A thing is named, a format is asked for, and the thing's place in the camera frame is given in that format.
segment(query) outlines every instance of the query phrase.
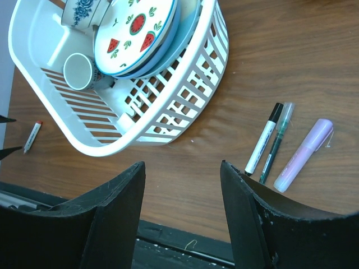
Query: teal pen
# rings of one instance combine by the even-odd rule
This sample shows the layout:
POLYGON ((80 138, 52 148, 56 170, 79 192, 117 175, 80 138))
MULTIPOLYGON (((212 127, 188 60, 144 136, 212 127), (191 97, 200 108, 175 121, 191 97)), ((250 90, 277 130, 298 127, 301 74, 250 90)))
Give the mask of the teal pen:
POLYGON ((291 120, 294 107, 295 107, 295 103, 284 103, 283 111, 279 117, 278 124, 276 126, 277 135, 275 136, 273 145, 270 149, 267 161, 265 162, 262 174, 259 179, 259 183, 261 184, 265 184, 265 181, 267 180, 267 177, 270 172, 270 168, 273 165, 274 158, 278 152, 284 133, 286 132, 288 124, 291 120))

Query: wood grain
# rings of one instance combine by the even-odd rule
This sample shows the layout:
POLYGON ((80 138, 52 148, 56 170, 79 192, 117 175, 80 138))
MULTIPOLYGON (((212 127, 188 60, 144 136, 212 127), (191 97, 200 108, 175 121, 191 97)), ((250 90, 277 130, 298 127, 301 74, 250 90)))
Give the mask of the wood grain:
MULTIPOLYGON (((296 103, 267 186, 318 118, 335 126, 330 147, 314 153, 285 196, 322 210, 359 209, 359 5, 354 0, 220 0, 230 56, 213 99, 176 141, 129 147, 110 157, 76 151, 15 72, 6 146, 23 145, 44 122, 30 152, 1 166, 1 180, 66 198, 112 179, 132 163, 147 167, 141 217, 229 241, 220 190, 222 159, 244 169, 275 102, 296 103)), ((270 146, 255 174, 258 180, 270 146)))

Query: white wall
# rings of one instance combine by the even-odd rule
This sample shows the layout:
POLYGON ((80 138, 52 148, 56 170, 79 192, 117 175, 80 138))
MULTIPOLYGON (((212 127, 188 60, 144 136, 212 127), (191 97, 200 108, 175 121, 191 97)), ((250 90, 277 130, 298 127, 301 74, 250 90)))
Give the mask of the white wall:
MULTIPOLYGON (((10 93, 12 87, 12 78, 14 63, 11 60, 7 35, 9 31, 9 24, 12 11, 15 7, 15 0, 1 1, 1 16, 0 16, 0 115, 7 116, 9 109, 10 93)), ((0 124, 0 149, 3 148, 5 136, 5 124, 0 124)))

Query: blue flower pattern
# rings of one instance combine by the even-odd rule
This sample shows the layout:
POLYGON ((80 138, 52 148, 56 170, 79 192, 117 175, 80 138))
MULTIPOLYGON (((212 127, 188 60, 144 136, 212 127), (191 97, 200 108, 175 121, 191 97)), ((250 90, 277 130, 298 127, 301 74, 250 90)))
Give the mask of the blue flower pattern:
POLYGON ((75 13, 73 14, 74 23, 72 27, 75 27, 79 24, 79 22, 90 16, 90 13, 92 12, 92 6, 94 4, 94 1, 97 0, 79 0, 76 4, 77 7, 75 7, 73 10, 75 10, 75 13))

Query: pen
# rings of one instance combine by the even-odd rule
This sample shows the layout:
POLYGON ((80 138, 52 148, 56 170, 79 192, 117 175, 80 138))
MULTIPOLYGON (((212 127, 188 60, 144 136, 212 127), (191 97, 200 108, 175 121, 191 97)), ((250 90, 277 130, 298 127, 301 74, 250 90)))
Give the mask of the pen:
POLYGON ((330 120, 318 119, 289 163, 275 180, 274 188, 280 192, 285 192, 313 152, 320 148, 332 131, 333 124, 330 120))
POLYGON ((286 129, 288 127, 288 123, 291 120, 291 116, 295 106, 295 103, 284 103, 283 111, 279 117, 277 126, 275 127, 275 129, 277 130, 277 135, 275 136, 275 140, 270 149, 267 161, 265 162, 262 174, 260 176, 259 183, 261 184, 265 184, 265 181, 267 180, 270 168, 273 165, 274 158, 278 152, 280 143, 282 142, 284 133, 286 132, 286 129))
POLYGON ((28 150, 31 148, 31 145, 33 144, 33 142, 35 140, 35 137, 38 134, 42 124, 43 124, 43 122, 41 122, 39 120, 35 123, 35 126, 34 126, 33 130, 30 133, 29 139, 27 139, 27 142, 25 144, 24 154, 27 153, 28 150))
POLYGON ((267 124, 265 125, 263 132, 259 137, 257 145, 253 150, 252 156, 250 157, 247 166, 245 168, 245 174, 248 175, 249 177, 253 174, 254 170, 256 169, 258 161, 262 156, 262 153, 265 149, 265 146, 268 143, 271 133, 273 133, 275 124, 278 121, 282 109, 283 109, 283 104, 276 103, 273 111, 271 112, 271 115, 269 116, 267 124))

